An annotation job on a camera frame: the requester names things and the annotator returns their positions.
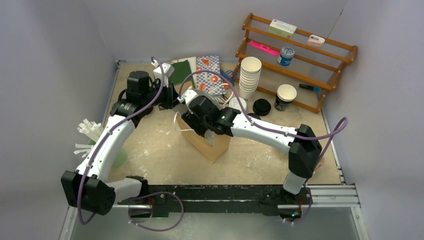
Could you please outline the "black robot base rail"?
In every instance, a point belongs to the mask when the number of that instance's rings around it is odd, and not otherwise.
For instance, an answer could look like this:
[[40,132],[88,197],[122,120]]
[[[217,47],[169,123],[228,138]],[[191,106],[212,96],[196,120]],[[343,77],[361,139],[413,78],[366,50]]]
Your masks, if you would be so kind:
[[309,188],[289,193],[281,184],[149,184],[142,180],[139,196],[122,201],[146,206],[153,217],[170,213],[261,214],[293,222],[307,213],[313,203]]

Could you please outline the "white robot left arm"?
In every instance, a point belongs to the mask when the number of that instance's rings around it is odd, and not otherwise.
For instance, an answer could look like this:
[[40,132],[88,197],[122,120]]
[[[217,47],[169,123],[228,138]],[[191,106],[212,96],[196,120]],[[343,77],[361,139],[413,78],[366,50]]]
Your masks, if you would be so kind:
[[159,105],[172,109],[178,104],[174,84],[163,76],[152,79],[146,71],[133,71],[127,78],[127,88],[118,95],[107,124],[92,150],[74,171],[65,171],[61,184],[70,206],[77,209],[80,222],[83,211],[106,215],[112,206],[131,199],[138,205],[149,199],[148,181],[141,176],[107,183],[109,172],[124,143],[141,119]]

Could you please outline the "brown kraft paper bag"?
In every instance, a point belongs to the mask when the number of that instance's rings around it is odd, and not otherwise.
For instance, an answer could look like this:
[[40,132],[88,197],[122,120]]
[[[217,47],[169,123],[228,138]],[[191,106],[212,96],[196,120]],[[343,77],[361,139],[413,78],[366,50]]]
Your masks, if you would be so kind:
[[176,112],[173,119],[173,127],[177,132],[201,153],[211,163],[215,162],[229,149],[231,137],[228,135],[216,135],[207,130],[204,136],[198,135]]

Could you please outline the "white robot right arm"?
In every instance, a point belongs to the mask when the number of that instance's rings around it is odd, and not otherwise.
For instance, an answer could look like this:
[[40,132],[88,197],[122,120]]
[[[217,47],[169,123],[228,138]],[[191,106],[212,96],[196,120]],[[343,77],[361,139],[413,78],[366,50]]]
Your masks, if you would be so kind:
[[187,107],[186,115],[199,124],[196,130],[254,140],[287,154],[289,170],[280,196],[288,204],[300,198],[300,190],[312,177],[322,152],[308,125],[285,127],[254,119],[235,108],[220,108],[204,95],[185,95],[178,100]]

